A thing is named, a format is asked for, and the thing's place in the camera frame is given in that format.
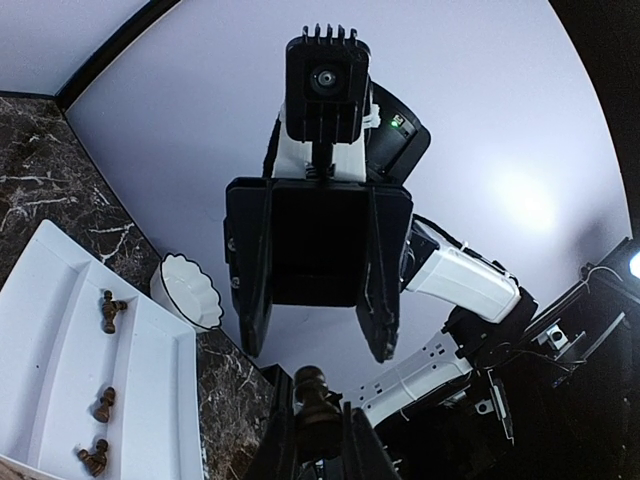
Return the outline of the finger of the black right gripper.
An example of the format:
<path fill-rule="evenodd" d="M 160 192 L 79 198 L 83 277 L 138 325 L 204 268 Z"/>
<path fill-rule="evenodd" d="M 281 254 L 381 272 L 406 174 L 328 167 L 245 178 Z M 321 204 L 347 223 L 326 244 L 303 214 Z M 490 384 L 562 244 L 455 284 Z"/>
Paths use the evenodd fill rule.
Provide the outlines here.
<path fill-rule="evenodd" d="M 405 190 L 377 186 L 368 193 L 366 254 L 356 314 L 375 360 L 393 358 L 399 329 L 405 251 Z"/>
<path fill-rule="evenodd" d="M 237 306 L 244 351 L 260 355 L 269 326 L 271 282 L 272 182 L 232 182 L 232 238 L 237 273 Z"/>

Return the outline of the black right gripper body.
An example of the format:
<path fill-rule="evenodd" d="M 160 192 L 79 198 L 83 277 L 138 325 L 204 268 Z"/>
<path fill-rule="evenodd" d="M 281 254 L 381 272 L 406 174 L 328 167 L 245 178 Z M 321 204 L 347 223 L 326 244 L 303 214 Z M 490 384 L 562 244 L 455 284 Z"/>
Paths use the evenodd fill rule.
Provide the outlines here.
<path fill-rule="evenodd" d="M 272 304 L 355 306 L 365 265 L 368 193 L 377 186 L 401 186 L 267 180 L 272 182 Z M 232 182 L 226 188 L 224 228 L 232 301 L 238 308 L 232 238 Z M 403 189 L 406 242 L 413 202 L 410 193 Z"/>

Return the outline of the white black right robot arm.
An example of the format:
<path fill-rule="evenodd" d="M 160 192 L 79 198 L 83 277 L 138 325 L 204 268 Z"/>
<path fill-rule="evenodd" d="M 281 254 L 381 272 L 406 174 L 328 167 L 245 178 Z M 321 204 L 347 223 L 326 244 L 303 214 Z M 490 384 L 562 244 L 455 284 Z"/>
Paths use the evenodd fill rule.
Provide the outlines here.
<path fill-rule="evenodd" d="M 374 358 L 389 360 L 400 296 L 450 304 L 440 331 L 376 380 L 345 393 L 372 424 L 549 341 L 518 279 L 416 214 L 404 181 L 429 148 L 421 121 L 381 85 L 322 68 L 289 85 L 263 172 L 226 190 L 225 260 L 243 350 L 257 356 L 276 305 L 351 308 Z"/>

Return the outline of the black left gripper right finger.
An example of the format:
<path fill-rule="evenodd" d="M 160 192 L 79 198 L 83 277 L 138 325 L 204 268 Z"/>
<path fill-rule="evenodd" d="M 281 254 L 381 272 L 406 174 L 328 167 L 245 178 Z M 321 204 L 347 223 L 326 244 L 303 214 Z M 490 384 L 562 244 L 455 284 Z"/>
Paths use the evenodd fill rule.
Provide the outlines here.
<path fill-rule="evenodd" d="M 343 405 L 342 463 L 348 480 L 400 480 L 390 457 L 361 408 Z"/>

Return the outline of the white divided plastic tray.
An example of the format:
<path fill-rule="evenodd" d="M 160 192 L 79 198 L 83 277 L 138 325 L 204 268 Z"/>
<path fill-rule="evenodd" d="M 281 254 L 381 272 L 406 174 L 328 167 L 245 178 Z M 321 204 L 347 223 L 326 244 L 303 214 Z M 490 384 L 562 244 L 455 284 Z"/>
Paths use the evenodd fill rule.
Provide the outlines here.
<path fill-rule="evenodd" d="M 103 293 L 128 309 L 103 331 Z M 108 423 L 93 418 L 116 390 Z M 44 479 L 203 477 L 194 331 L 43 221 L 1 290 L 1 458 Z"/>

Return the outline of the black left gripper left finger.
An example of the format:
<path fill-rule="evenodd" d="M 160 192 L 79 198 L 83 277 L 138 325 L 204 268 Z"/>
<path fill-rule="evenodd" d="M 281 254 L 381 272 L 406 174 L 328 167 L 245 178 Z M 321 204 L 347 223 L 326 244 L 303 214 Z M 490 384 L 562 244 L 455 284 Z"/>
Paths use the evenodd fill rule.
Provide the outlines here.
<path fill-rule="evenodd" d="M 298 469 L 295 419 L 291 407 L 274 411 L 248 467 L 245 480 L 292 480 Z"/>

